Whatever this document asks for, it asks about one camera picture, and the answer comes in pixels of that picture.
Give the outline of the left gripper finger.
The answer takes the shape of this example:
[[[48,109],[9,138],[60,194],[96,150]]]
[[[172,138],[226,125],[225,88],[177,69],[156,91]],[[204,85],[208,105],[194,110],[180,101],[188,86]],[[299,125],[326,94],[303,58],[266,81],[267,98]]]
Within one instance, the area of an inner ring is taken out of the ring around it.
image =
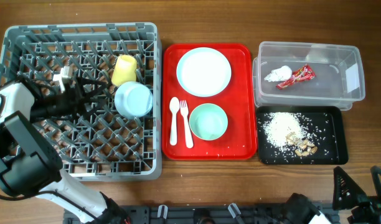
[[[92,98],[84,104],[84,109],[82,111],[82,117],[88,119],[91,115],[102,109],[106,105],[105,99]]]
[[[75,90],[77,93],[80,94],[81,97],[94,97],[100,95],[103,92],[103,90],[105,90],[108,87],[106,82],[82,77],[76,77],[75,82]],[[95,88],[92,91],[86,91],[86,85],[93,85]]]

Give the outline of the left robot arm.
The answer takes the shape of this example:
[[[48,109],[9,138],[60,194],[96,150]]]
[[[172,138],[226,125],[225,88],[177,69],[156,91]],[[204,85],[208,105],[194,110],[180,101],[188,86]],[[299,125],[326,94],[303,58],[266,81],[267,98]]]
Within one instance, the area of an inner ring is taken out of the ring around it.
[[[128,213],[112,198],[83,185],[65,169],[51,143],[34,127],[45,119],[88,117],[86,104],[107,84],[83,77],[48,80],[18,75],[0,86],[0,199],[48,200],[74,214],[82,223],[131,223]]]

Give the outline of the red snack wrapper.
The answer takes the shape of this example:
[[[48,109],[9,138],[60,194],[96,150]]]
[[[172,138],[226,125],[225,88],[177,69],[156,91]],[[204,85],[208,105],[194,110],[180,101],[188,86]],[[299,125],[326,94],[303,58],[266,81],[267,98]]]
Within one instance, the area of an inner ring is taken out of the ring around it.
[[[303,67],[299,68],[297,71],[293,72],[288,80],[277,84],[276,87],[277,89],[282,90],[288,86],[294,85],[295,83],[312,80],[315,77],[315,72],[308,64],[306,64]]]

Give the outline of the light blue bowl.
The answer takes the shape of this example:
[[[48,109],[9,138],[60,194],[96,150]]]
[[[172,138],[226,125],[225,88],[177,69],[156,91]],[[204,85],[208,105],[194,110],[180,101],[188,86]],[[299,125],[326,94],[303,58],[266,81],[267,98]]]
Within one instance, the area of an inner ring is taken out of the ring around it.
[[[118,113],[127,119],[142,117],[153,107],[153,94],[141,83],[126,82],[116,90],[114,104]]]

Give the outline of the white tissue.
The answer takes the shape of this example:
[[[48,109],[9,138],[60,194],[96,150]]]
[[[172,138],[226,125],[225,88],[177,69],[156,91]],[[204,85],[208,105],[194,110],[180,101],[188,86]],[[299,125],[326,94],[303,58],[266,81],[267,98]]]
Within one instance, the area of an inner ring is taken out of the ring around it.
[[[292,69],[289,66],[284,65],[280,68],[272,70],[265,78],[268,82],[283,82],[290,79],[292,75]]]

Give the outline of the mint green bowl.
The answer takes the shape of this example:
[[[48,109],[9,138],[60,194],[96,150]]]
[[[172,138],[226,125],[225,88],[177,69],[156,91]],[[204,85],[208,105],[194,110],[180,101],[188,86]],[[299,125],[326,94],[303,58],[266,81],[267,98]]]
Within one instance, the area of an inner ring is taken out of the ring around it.
[[[192,133],[199,139],[214,141],[226,132],[228,116],[220,106],[204,103],[192,110],[189,125]]]

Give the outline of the rice and peanut leftovers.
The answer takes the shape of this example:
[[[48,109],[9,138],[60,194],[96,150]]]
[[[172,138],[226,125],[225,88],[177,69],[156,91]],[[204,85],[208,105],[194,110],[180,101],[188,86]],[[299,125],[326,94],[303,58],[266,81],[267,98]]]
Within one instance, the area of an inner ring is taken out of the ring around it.
[[[326,128],[318,126],[311,115],[290,112],[265,113],[258,119],[262,139],[276,159],[303,159],[318,153],[326,140]]]

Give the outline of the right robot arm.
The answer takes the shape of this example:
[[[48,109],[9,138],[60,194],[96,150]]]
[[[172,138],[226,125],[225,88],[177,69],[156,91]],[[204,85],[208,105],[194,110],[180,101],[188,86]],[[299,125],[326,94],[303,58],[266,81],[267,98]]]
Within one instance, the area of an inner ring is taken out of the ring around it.
[[[368,196],[339,166],[334,168],[332,209],[350,210],[349,223],[381,223],[381,168],[370,168],[376,196]],[[330,223],[306,196],[293,193],[281,210],[282,223]]]

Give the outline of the yellow plastic cup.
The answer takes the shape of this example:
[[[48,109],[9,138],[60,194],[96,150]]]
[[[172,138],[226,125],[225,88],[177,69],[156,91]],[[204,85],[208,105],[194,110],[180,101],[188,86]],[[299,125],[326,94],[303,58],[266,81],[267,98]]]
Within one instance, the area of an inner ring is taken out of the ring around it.
[[[112,84],[120,86],[126,82],[136,81],[137,61],[133,56],[120,55],[114,67]]]

